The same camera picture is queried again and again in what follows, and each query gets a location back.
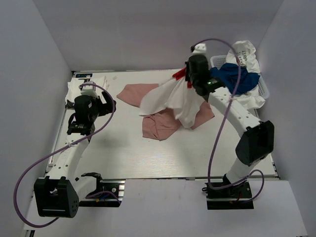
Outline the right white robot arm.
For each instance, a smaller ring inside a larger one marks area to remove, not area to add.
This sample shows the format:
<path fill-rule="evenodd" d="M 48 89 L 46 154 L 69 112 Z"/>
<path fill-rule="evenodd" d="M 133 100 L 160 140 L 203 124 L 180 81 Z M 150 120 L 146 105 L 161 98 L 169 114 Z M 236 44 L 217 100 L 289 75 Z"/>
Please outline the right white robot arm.
<path fill-rule="evenodd" d="M 235 148 L 237 159 L 224 175 L 217 190 L 234 197 L 241 191 L 240 183 L 252 173 L 253 168 L 274 149 L 275 127 L 271 121 L 263 122 L 238 101 L 219 79 L 210 75 L 208 60 L 203 54 L 193 54 L 186 62 L 186 78 L 196 93 L 220 111 L 237 131 L 240 140 Z"/>

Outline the pink t shirt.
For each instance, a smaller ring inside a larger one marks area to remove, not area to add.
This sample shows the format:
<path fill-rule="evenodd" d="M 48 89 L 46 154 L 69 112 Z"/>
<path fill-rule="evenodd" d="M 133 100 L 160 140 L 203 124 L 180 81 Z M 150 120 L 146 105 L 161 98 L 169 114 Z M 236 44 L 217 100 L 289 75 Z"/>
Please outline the pink t shirt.
<path fill-rule="evenodd" d="M 158 87 L 157 83 L 128 84 L 117 95 L 117 98 L 129 105 L 139 107 L 145 94 L 156 87 Z M 210 105 L 204 102 L 201 104 L 195 123 L 190 129 L 194 130 L 212 118 L 214 118 L 214 113 Z M 175 119 L 172 109 L 165 109 L 153 115 L 144 116 L 142 120 L 143 137 L 159 141 L 166 140 L 180 127 L 182 127 L 182 124 Z"/>

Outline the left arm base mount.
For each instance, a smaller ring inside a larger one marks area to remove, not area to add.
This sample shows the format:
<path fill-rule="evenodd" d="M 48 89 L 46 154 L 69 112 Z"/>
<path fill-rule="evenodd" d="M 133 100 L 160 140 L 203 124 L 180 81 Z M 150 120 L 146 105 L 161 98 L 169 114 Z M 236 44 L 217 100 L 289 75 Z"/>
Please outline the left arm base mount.
<path fill-rule="evenodd" d="M 125 180 L 102 180 L 101 190 L 88 194 L 80 207 L 119 207 L 124 195 Z"/>

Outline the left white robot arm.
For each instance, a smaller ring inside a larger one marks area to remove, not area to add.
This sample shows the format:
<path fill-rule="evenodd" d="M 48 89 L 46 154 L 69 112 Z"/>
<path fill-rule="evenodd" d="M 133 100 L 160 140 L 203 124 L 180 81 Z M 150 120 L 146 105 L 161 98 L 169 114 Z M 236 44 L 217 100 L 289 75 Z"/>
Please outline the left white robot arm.
<path fill-rule="evenodd" d="M 94 122 L 98 117 L 113 114 L 116 110 L 116 102 L 112 97 L 106 92 L 102 92 L 102 95 L 105 103 L 102 103 L 100 97 L 89 95 L 75 99 L 75 112 L 68 121 L 66 148 L 47 175 L 38 178 L 34 184 L 39 216 L 73 218 L 82 200 L 89 195 L 99 197 L 103 194 L 101 174 L 76 174 L 79 160 L 95 132 Z"/>

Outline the blue t shirt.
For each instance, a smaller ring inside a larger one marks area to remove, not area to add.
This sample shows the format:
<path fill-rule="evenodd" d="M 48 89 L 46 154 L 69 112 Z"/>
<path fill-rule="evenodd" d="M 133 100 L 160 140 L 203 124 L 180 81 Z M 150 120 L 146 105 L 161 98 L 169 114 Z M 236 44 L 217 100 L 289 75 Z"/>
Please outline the blue t shirt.
<path fill-rule="evenodd" d="M 212 77 L 222 81 L 230 93 L 233 93 L 238 79 L 238 65 L 225 63 L 220 69 L 213 67 L 209 71 Z M 259 83 L 259 78 L 258 73 L 250 73 L 245 67 L 241 67 L 239 85 L 235 95 L 242 95 L 254 89 Z"/>

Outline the white red print t shirt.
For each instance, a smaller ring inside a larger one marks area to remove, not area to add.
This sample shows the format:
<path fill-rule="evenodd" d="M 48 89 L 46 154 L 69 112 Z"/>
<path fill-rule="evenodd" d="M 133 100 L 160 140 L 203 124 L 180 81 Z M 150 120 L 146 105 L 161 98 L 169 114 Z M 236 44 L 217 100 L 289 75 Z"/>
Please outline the white red print t shirt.
<path fill-rule="evenodd" d="M 196 93 L 192 83 L 186 80 L 186 68 L 183 68 L 142 98 L 139 115 L 153 115 L 171 109 L 174 118 L 183 127 L 192 128 L 203 102 L 204 99 Z"/>

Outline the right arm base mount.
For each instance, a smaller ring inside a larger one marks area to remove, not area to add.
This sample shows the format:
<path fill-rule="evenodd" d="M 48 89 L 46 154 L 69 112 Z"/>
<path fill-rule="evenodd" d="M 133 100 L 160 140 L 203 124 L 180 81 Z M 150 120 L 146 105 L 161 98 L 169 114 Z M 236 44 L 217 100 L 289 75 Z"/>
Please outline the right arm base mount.
<path fill-rule="evenodd" d="M 253 201 L 248 201 L 252 198 L 248 182 L 221 190 L 211 189 L 206 183 L 202 192 L 206 194 L 208 210 L 254 209 Z"/>

